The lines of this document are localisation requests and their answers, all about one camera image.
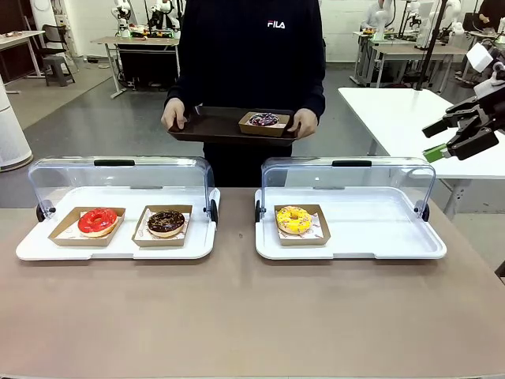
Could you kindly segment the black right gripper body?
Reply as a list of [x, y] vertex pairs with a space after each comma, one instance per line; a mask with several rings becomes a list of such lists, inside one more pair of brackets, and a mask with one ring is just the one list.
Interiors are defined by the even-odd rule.
[[480, 126], [477, 135], [485, 135], [500, 130], [504, 133], [504, 89], [476, 88], [479, 104]]

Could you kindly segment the person's left hand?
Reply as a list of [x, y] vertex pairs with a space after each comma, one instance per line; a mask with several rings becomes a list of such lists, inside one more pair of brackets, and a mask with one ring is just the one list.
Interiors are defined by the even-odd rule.
[[287, 131], [295, 133], [297, 139], [302, 139], [313, 135], [317, 126], [316, 114], [307, 108], [302, 108], [294, 114], [292, 126]]

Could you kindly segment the person's right hand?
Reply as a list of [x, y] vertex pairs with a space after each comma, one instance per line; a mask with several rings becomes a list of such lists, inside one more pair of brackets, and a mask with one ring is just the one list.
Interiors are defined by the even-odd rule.
[[185, 128], [187, 118], [185, 117], [185, 105], [179, 98], [171, 98], [166, 102], [161, 123], [167, 131], [177, 128]]

